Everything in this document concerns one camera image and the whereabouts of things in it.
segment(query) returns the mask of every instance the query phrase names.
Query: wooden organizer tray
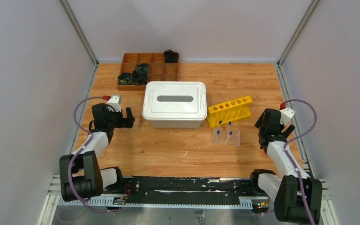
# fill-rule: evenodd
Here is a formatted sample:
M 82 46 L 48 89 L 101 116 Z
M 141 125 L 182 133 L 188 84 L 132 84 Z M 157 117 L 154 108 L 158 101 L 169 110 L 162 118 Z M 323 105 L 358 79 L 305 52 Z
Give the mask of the wooden organizer tray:
M 123 54 L 120 74 L 132 73 L 135 66 L 140 63 L 147 63 L 148 81 L 177 81 L 179 73 L 178 63 L 165 63 L 163 53 L 125 53 Z M 145 90 L 145 85 L 120 85 L 117 81 L 118 90 Z

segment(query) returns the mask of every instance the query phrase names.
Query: gray wall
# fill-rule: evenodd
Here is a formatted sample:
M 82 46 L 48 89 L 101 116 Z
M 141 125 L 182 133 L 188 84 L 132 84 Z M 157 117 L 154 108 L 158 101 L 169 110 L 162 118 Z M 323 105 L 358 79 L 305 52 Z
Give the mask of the gray wall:
M 172 49 L 183 60 L 278 60 L 311 0 L 69 0 L 99 60 Z
M 93 69 L 57 0 L 0 0 L 0 224 L 37 222 Z
M 360 224 L 360 1 L 323 0 L 284 69 L 291 96 L 317 109 L 304 143 L 340 224 Z M 301 130 L 308 129 L 311 112 L 296 110 Z

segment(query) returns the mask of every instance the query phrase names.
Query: yellow rack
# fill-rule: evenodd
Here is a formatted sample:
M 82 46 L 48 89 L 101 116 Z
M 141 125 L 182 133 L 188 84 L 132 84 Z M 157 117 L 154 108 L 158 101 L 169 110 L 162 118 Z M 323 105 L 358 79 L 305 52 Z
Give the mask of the yellow rack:
M 248 107 L 251 102 L 251 97 L 245 96 L 208 107 L 209 115 L 207 120 L 209 127 L 212 129 L 218 126 L 220 120 L 222 121 L 221 125 L 223 125 L 230 121 L 235 122 L 251 117 L 252 113 L 250 113 Z

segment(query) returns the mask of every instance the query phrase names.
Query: wooden table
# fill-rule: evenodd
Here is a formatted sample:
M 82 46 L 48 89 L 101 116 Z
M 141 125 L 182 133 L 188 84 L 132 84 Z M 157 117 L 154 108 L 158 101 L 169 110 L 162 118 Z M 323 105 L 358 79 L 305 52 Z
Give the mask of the wooden table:
M 199 129 L 153 129 L 142 116 L 144 91 L 117 90 L 119 70 L 119 63 L 100 63 L 90 96 L 120 94 L 122 108 L 132 108 L 135 123 L 132 129 L 114 130 L 111 143 L 98 158 L 100 168 L 119 166 L 123 175 L 182 177 L 249 177 L 255 168 L 278 172 L 259 148 L 254 127 L 264 109 L 278 109 L 283 101 L 273 64 L 180 64 L 180 81 L 206 84 L 208 106 L 247 95 L 252 98 L 252 117 L 233 123 L 233 129 L 241 130 L 239 148 L 212 144 L 206 121 Z M 93 120 L 91 106 L 102 102 L 88 102 L 83 127 Z M 76 149 L 86 136 L 80 131 Z M 295 143 L 291 150 L 300 162 Z

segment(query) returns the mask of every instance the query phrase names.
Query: white plastic box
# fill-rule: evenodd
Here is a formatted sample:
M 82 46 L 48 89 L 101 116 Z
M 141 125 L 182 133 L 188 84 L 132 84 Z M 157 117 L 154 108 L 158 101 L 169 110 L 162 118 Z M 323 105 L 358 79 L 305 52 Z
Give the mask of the white plastic box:
M 142 114 L 153 128 L 197 129 L 208 115 L 206 86 L 202 82 L 149 82 Z

